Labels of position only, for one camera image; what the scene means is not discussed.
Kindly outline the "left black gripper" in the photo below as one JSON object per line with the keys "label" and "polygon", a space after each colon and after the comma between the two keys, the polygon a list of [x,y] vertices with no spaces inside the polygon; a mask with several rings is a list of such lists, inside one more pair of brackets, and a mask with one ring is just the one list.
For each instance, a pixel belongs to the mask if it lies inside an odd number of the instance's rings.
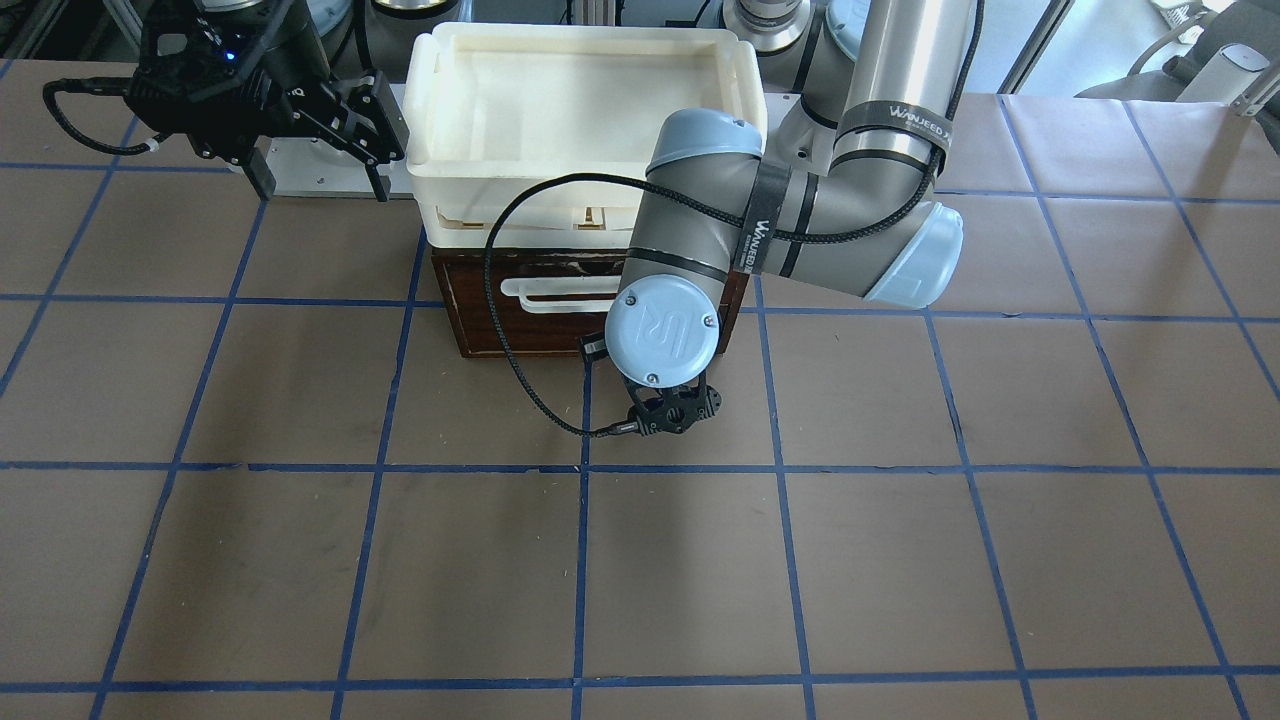
{"label": "left black gripper", "polygon": [[632,401],[625,427],[640,436],[682,434],[695,423],[713,418],[722,406],[722,396],[708,383],[705,372],[690,384],[654,388],[655,395],[644,398],[640,391],[649,387],[628,378],[623,378],[623,386]]}

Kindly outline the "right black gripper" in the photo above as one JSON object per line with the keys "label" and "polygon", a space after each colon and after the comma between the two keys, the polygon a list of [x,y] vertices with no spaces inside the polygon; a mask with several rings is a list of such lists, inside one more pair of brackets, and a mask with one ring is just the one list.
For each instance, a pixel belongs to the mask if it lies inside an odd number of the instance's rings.
{"label": "right black gripper", "polygon": [[276,182],[261,137],[315,137],[347,152],[379,202],[390,199],[379,168],[402,160],[410,140],[384,73],[333,77],[305,1],[155,1],[125,105],[202,158],[244,161],[262,201]]}

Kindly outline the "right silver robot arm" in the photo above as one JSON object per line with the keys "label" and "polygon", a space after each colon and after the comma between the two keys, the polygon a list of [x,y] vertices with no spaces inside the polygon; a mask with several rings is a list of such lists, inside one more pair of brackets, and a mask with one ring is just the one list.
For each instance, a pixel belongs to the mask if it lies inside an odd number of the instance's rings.
{"label": "right silver robot arm", "polygon": [[355,168],[362,195],[387,201],[387,168],[403,161],[410,131],[392,82],[369,47],[367,18],[420,32],[468,17],[466,1],[357,1],[351,28],[358,65],[339,76],[305,1],[155,1],[141,22],[138,63],[125,105],[152,136],[239,170],[261,199],[278,188],[266,140],[319,143]]}

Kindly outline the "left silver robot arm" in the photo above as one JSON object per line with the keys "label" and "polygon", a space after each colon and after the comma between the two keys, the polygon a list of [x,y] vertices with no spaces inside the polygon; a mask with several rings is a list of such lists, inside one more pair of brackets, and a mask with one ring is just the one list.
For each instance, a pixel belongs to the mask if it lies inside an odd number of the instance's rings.
{"label": "left silver robot arm", "polygon": [[931,195],[977,53],[980,1],[873,1],[859,44],[822,12],[822,40],[852,63],[820,174],[765,155],[762,132],[723,111],[680,110],[645,174],[603,347],[632,406],[613,434],[678,434],[721,397],[707,369],[730,274],[771,274],[920,309],[951,281],[963,219]]}

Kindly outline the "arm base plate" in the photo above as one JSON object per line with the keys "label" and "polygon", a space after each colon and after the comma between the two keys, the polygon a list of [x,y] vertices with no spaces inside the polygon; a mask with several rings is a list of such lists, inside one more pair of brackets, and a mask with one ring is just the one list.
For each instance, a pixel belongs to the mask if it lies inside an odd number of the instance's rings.
{"label": "arm base plate", "polygon": [[[365,169],[356,158],[321,138],[261,138],[259,147],[275,176],[275,196],[314,199],[375,199]],[[389,199],[412,199],[407,163],[379,165]]]}
{"label": "arm base plate", "polygon": [[833,128],[822,124],[804,104],[800,94],[765,91],[765,151],[783,158],[814,158],[829,151]]}

